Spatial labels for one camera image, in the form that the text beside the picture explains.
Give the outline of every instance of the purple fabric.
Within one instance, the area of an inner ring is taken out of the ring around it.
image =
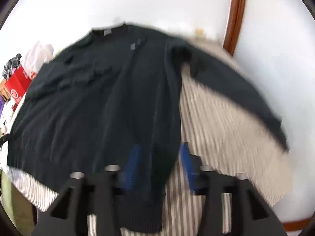
[[[2,115],[2,110],[3,110],[4,104],[5,104],[5,101],[2,98],[2,96],[0,96],[0,116]]]

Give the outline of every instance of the white wall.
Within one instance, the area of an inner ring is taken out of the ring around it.
[[[0,67],[37,41],[63,49],[91,28],[122,21],[176,31],[203,28],[223,41],[230,0],[20,0],[0,30]]]
[[[301,0],[247,0],[235,58],[282,116],[294,172],[274,207],[282,221],[315,211],[315,20]]]

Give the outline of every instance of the white plastic bag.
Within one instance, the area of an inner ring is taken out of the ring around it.
[[[22,58],[20,63],[23,66],[28,77],[32,80],[36,77],[44,62],[53,58],[54,48],[51,44],[42,46],[38,41]]]

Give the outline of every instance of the white striped fabric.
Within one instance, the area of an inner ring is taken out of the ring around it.
[[[196,83],[187,67],[183,69],[182,80],[182,142],[188,142],[192,154],[199,155],[203,164],[211,165],[220,173],[232,176],[246,173],[268,204],[272,206],[278,202],[291,188],[291,171],[286,153],[273,136],[256,117],[228,98]],[[7,175],[41,211],[47,210],[58,195],[22,170],[8,167]],[[174,165],[165,193],[161,232],[144,234],[122,228],[122,235],[197,235],[205,197],[191,195],[180,158]],[[233,200],[229,194],[222,199],[222,231],[229,232],[230,202]],[[89,235],[96,235],[96,216],[89,216],[88,222]]]

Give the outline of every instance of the black clamp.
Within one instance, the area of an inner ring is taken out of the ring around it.
[[[3,144],[11,139],[10,134],[5,134],[2,137],[0,137],[0,147],[3,146]]]
[[[195,195],[206,195],[197,236],[286,236],[282,223],[250,183],[244,173],[235,176],[219,174],[202,165],[199,156],[189,153],[188,144],[181,149],[189,187]],[[231,232],[222,232],[223,193],[232,194]]]
[[[106,166],[93,178],[72,173],[61,194],[40,217],[32,236],[88,235],[89,208],[97,217],[97,235],[121,236],[114,212],[114,194],[122,193],[116,188],[119,169],[118,165]]]

